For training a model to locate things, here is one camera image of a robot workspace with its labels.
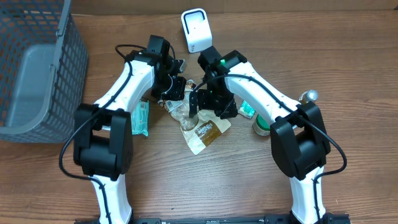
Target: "gray plastic basket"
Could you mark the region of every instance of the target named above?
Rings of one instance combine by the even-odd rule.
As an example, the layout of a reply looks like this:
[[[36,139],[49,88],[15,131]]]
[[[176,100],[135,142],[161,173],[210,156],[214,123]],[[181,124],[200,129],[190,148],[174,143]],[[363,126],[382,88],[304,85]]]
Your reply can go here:
[[[70,0],[2,0],[0,12],[0,139],[62,142],[88,66]]]

